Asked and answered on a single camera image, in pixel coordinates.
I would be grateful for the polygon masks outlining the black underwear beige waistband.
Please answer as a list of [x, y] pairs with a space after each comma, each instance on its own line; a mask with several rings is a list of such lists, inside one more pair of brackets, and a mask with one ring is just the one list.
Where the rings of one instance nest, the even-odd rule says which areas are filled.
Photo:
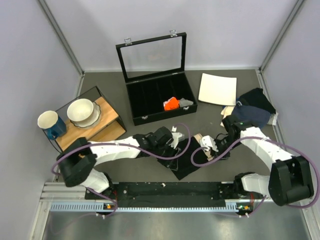
[[[191, 162], [191, 155], [192, 153], [197, 149], [200, 148], [200, 140], [202, 139], [202, 135], [200, 133], [194, 135], [191, 138], [190, 145], [187, 149], [187, 151], [179, 158], [175, 158], [173, 160], [162, 160], [158, 159], [157, 161], [169, 169], [175, 177], [180, 181], [183, 178], [187, 177], [189, 174], [197, 171], [200, 167], [197, 167], [192, 164]], [[178, 148], [181, 150], [184, 150], [187, 146], [188, 139], [185, 139], [178, 144]], [[204, 164], [207, 163], [211, 156], [208, 156], [208, 152], [205, 152], [203, 150], [199, 150], [196, 152], [196, 154], [193, 157], [193, 160], [197, 164]]]

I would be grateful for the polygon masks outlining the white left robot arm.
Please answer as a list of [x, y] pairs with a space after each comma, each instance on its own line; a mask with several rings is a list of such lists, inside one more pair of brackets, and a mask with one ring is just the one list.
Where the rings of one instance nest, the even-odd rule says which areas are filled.
[[57, 165], [66, 187], [84, 186], [106, 199], [113, 194], [114, 187], [108, 174], [95, 170], [95, 166], [149, 156], [174, 159], [182, 152], [178, 144], [184, 139], [184, 134], [164, 126], [155, 132], [106, 142], [79, 137], [57, 157]]

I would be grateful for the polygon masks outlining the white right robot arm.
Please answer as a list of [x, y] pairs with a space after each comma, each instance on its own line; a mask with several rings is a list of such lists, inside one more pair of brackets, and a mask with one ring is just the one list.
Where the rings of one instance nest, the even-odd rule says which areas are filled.
[[266, 137], [258, 124], [241, 121], [230, 115], [223, 119], [227, 131], [224, 138], [211, 138], [210, 147], [214, 159], [219, 160], [230, 150], [242, 144], [249, 148], [268, 167], [269, 175], [242, 173], [233, 185], [233, 192], [245, 198], [251, 192], [270, 197], [278, 206], [293, 205], [295, 202], [312, 198], [307, 207], [312, 206], [320, 196], [314, 189], [311, 168], [315, 165], [303, 153], [297, 156], [289, 153], [289, 146]]

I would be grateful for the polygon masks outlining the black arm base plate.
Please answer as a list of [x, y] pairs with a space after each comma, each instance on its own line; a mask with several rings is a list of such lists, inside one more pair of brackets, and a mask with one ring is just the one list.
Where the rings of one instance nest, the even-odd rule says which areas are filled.
[[101, 194], [121, 208], [224, 207], [239, 198], [232, 183], [221, 182], [119, 182]]

